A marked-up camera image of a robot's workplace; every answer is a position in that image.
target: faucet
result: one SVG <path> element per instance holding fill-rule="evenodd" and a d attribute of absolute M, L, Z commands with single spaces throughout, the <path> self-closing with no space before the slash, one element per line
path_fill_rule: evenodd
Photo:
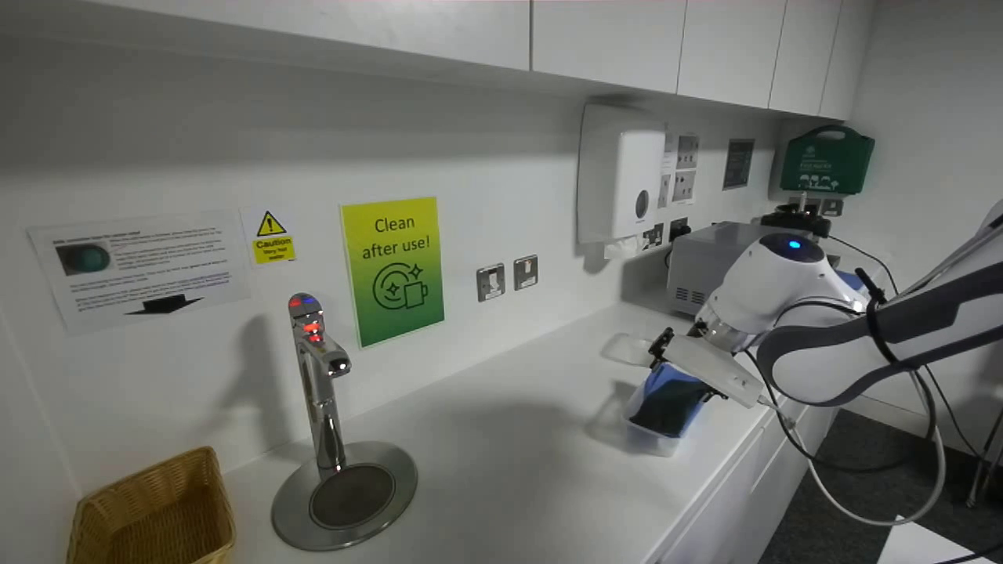
<path fill-rule="evenodd" d="M 314 295 L 290 299 L 290 327 L 304 379 L 314 461 L 275 493 L 273 525 L 304 551 L 339 551 L 392 525 L 416 493 L 416 463 L 390 442 L 342 442 L 335 379 L 353 373 L 345 348 L 327 336 Z"/>
<path fill-rule="evenodd" d="M 345 471 L 345 442 L 335 379 L 353 373 L 345 348 L 327 336 L 322 307 L 314 295 L 290 299 L 292 340 L 301 362 L 311 434 L 319 476 Z"/>

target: electrical outlet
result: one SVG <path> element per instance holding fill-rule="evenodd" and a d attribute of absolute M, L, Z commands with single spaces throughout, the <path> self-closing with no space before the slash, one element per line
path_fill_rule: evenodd
<path fill-rule="evenodd" d="M 679 237 L 685 237 L 685 234 L 691 234 L 691 232 L 694 232 L 694 229 L 691 229 L 691 219 L 687 219 L 687 215 L 669 224 L 669 242 L 679 242 Z"/>
<path fill-rule="evenodd" d="M 661 246 L 665 244 L 665 224 L 642 232 L 640 242 L 642 242 L 642 252 Z"/>
<path fill-rule="evenodd" d="M 821 215 L 845 215 L 845 201 L 840 198 L 821 201 Z"/>
<path fill-rule="evenodd" d="M 540 286 L 540 256 L 528 255 L 511 262 L 511 289 L 522 291 L 522 289 L 532 289 L 532 286 Z"/>
<path fill-rule="evenodd" d="M 505 295 L 505 262 L 477 269 L 477 301 L 497 301 Z"/>

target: green sign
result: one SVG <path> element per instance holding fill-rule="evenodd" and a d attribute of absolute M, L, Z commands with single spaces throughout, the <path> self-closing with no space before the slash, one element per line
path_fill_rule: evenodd
<path fill-rule="evenodd" d="M 444 319 L 436 198 L 342 208 L 360 340 Z"/>

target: printed notice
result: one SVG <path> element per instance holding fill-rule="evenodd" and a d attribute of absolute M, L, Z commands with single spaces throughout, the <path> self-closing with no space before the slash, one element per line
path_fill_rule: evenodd
<path fill-rule="evenodd" d="M 246 291 L 228 214 L 29 229 L 65 328 L 119 327 Z"/>
<path fill-rule="evenodd" d="M 440 208 L 390 201 L 342 208 L 360 340 L 443 322 Z"/>

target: wall switch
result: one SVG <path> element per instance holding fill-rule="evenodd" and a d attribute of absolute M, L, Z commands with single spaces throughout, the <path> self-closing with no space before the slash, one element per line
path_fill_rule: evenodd
<path fill-rule="evenodd" d="M 670 201 L 694 201 L 697 172 L 679 172 Z"/>
<path fill-rule="evenodd" d="M 685 135 L 679 148 L 679 170 L 697 170 L 698 137 Z"/>
<path fill-rule="evenodd" d="M 535 255 L 522 256 L 522 261 L 511 262 L 516 291 L 532 289 L 535 282 L 540 282 L 540 256 Z"/>
<path fill-rule="evenodd" d="M 661 175 L 661 187 L 659 187 L 659 209 L 669 208 L 669 187 L 670 187 L 670 175 Z"/>
<path fill-rule="evenodd" d="M 727 141 L 726 192 L 749 184 L 754 154 L 757 154 L 757 137 Z"/>
<path fill-rule="evenodd" d="M 497 301 L 505 295 L 505 262 L 477 269 L 477 301 Z"/>

